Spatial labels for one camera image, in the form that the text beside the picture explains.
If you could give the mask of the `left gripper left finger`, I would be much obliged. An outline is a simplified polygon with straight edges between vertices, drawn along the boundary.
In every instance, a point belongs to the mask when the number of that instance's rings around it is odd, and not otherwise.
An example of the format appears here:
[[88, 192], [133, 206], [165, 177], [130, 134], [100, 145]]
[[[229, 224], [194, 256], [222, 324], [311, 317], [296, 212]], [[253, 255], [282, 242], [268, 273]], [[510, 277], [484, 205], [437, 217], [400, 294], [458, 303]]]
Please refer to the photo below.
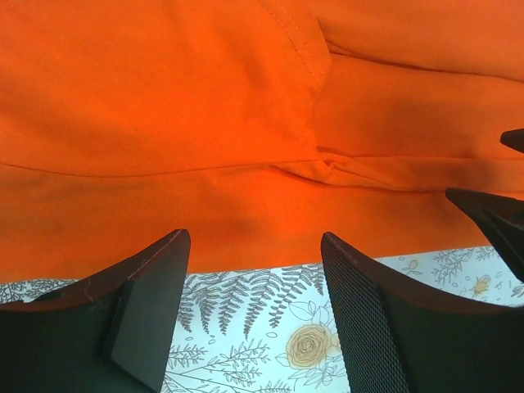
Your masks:
[[190, 247], [179, 229], [35, 300], [2, 304], [2, 391], [160, 391]]

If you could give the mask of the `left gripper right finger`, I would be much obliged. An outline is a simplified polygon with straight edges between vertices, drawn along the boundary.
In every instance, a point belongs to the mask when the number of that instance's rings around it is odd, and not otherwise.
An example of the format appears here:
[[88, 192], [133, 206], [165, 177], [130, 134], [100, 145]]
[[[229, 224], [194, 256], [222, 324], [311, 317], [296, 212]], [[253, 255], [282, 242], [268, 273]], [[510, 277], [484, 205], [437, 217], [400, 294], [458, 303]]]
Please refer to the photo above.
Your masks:
[[321, 253], [353, 392], [522, 391], [522, 309], [428, 286], [332, 233]]

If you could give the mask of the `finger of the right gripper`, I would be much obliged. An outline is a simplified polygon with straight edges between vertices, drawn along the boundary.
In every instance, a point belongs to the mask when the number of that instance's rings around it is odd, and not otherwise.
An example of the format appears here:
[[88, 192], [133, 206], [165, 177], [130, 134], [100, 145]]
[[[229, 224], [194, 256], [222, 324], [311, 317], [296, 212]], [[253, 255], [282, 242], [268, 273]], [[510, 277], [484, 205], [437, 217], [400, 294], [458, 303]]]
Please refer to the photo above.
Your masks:
[[520, 153], [524, 153], [524, 129], [514, 129], [501, 134], [500, 142]]
[[476, 224], [522, 282], [523, 201], [459, 188], [447, 189], [445, 196]]

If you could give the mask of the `orange t shirt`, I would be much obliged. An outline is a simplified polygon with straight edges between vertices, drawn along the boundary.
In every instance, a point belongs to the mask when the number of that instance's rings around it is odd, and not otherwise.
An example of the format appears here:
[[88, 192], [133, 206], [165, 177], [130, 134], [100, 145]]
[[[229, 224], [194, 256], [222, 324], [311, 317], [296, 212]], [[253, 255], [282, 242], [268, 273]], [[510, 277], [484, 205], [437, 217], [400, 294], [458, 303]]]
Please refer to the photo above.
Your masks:
[[483, 246], [445, 191], [522, 197], [522, 125], [520, 1], [4, 1], [1, 279]]

